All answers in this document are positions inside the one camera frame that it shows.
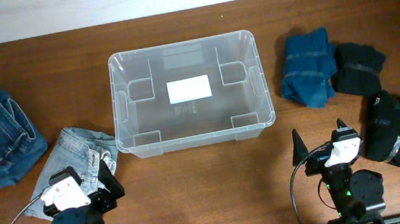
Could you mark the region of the light blue jeans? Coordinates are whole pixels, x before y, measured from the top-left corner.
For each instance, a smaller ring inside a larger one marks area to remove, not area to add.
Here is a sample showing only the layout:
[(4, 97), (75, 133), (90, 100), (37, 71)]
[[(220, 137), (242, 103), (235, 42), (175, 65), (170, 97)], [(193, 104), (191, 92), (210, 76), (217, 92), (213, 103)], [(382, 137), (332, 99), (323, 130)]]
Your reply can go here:
[(68, 166), (81, 178), (82, 191), (92, 194), (104, 187), (99, 181), (99, 164), (105, 162), (111, 173), (115, 173), (117, 158), (113, 136), (84, 128), (64, 128), (38, 177), (32, 197), (41, 194), (49, 186), (51, 176)]

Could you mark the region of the large black garment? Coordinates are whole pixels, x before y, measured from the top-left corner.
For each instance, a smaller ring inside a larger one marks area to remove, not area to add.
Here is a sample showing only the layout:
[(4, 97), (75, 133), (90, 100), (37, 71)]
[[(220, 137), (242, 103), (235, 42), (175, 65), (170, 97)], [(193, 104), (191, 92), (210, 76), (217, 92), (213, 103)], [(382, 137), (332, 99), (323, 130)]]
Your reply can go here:
[(400, 167), (400, 96), (381, 90), (369, 100), (365, 157)]

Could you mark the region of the small black garment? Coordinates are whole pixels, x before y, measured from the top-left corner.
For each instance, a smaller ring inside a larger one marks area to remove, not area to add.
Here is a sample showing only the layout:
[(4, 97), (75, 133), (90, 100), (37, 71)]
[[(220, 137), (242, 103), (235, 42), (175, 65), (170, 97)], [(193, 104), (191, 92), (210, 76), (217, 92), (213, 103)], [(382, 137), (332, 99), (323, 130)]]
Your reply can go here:
[(366, 44), (339, 43), (334, 58), (337, 66), (333, 78), (335, 91), (356, 96), (372, 96), (381, 91), (384, 53)]

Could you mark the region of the teal blue garment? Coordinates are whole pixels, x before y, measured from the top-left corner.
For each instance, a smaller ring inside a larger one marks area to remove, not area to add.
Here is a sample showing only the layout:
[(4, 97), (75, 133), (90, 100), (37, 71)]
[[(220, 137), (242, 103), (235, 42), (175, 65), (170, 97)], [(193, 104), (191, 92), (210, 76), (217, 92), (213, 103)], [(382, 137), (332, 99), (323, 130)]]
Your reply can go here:
[(309, 108), (324, 108), (335, 95), (330, 79), (337, 72), (335, 46), (326, 28), (289, 36), (284, 51), (282, 97)]

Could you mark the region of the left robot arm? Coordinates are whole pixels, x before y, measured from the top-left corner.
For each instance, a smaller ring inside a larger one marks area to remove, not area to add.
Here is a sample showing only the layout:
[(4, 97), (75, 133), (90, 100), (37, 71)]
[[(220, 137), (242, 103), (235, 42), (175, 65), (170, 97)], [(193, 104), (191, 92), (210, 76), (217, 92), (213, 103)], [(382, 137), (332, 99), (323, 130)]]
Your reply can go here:
[(41, 195), (43, 212), (52, 217), (51, 224), (105, 224), (102, 216), (118, 206), (117, 200), (125, 191), (106, 162), (99, 161), (98, 168), (103, 186), (91, 194), (82, 191), (83, 181), (73, 167), (51, 176), (49, 187)]

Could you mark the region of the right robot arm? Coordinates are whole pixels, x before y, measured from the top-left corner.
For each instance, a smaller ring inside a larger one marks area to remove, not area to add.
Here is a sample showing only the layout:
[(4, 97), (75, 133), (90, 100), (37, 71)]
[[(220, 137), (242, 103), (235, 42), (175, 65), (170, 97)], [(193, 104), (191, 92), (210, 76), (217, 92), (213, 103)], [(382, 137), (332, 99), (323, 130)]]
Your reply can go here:
[(294, 180), (300, 167), (310, 177), (320, 176), (334, 203), (338, 217), (327, 224), (386, 224), (381, 216), (386, 208), (383, 199), (383, 176), (380, 173), (351, 169), (359, 157), (361, 138), (340, 118), (326, 143), (309, 151), (296, 129), (292, 130), (293, 166), (290, 179), (291, 202), (298, 224), (303, 224), (294, 195)]

